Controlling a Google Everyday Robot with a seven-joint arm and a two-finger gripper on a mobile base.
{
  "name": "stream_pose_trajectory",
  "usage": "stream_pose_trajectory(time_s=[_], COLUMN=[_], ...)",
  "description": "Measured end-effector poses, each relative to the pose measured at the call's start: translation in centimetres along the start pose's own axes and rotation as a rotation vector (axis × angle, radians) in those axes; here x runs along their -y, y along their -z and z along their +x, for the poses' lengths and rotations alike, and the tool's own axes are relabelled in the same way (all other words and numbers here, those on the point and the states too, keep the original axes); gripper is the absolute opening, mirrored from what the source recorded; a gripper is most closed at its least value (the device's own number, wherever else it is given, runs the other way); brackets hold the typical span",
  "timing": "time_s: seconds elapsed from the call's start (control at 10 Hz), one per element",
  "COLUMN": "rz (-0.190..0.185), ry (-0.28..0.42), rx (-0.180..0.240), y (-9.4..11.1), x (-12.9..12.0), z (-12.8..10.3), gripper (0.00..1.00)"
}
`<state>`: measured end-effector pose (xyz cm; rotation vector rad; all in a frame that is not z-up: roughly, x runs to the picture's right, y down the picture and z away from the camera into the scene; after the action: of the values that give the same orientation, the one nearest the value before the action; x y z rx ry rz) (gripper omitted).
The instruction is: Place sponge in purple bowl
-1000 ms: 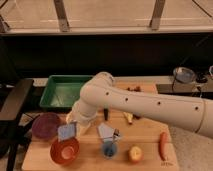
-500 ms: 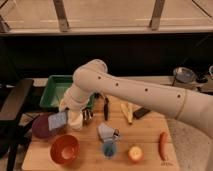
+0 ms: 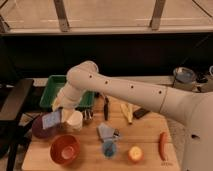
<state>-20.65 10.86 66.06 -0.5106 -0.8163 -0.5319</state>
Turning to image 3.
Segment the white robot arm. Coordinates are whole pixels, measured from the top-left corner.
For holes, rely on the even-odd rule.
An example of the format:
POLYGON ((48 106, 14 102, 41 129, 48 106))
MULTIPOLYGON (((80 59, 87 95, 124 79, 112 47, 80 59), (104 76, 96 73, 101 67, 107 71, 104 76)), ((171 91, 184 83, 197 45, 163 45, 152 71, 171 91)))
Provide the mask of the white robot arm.
POLYGON ((69 69, 53 106, 72 110, 87 91, 102 92, 180 122, 186 127, 182 171, 213 171, 213 92, 107 77, 99 73, 96 63, 85 61, 69 69))

